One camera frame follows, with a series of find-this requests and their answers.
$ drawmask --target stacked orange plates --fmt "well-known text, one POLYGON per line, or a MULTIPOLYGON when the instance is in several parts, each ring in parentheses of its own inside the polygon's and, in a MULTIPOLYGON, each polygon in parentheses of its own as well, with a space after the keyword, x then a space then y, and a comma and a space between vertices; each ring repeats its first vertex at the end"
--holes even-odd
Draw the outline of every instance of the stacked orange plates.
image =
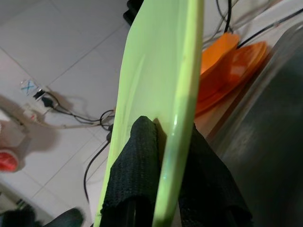
POLYGON ((211 95, 202 90, 204 87, 204 74, 201 73, 200 89, 198 95, 198 102, 196 104, 196 116, 207 110, 222 98, 228 95, 240 84, 246 83, 262 65, 268 54, 266 42, 259 42, 253 45, 245 46, 237 50, 230 50, 227 61, 215 64, 212 71, 208 73, 208 81, 206 84, 209 86, 207 90, 212 89, 211 95), (218 87, 217 79, 221 78, 222 84, 218 87))

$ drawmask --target lime green board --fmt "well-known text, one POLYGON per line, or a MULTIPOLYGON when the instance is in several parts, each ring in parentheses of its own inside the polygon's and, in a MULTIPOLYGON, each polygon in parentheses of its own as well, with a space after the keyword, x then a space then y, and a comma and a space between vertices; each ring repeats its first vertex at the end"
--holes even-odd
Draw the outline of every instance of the lime green board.
MULTIPOLYGON (((157 123, 164 150, 153 227, 168 227, 176 209, 193 127, 203 27, 202 0, 144 0, 127 37, 113 136, 98 210, 110 168, 135 120, 157 123)), ((94 227, 101 215, 96 214, 94 227)))

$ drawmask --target gray metal surface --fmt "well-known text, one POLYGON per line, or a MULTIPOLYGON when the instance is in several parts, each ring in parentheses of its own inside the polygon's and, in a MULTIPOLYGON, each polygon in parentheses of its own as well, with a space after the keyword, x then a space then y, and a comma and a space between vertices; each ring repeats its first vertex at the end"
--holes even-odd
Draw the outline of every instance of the gray metal surface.
POLYGON ((303 226, 303 23, 290 28, 211 140, 256 227, 303 226))

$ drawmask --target black knit fabric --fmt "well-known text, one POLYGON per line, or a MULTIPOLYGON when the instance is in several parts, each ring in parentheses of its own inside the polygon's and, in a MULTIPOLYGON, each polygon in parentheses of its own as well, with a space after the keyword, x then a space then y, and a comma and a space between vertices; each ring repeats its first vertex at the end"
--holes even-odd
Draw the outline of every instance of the black knit fabric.
POLYGON ((155 204, 160 177, 157 130, 145 116, 133 124, 129 141, 110 169, 101 212, 131 197, 155 204))
POLYGON ((239 226, 252 216, 225 164, 194 127, 179 197, 182 227, 222 225, 229 210, 239 226))

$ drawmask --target white tiled floor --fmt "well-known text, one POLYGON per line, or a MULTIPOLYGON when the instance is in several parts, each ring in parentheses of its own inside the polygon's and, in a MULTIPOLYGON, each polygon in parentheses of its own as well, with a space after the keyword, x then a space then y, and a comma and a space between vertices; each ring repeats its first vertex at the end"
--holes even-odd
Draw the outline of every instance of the white tiled floor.
MULTIPOLYGON (((99 118, 115 108, 119 72, 129 26, 126 0, 31 0, 25 11, 0 25, 0 106, 11 111, 26 102, 20 82, 48 86, 63 104, 99 118)), ((78 124, 48 113, 45 121, 78 124)), ((53 130, 29 126, 31 144, 22 170, 0 180, 51 216, 80 207, 89 227, 95 216, 109 147, 88 172, 90 208, 83 190, 84 170, 106 141, 99 127, 53 130)))

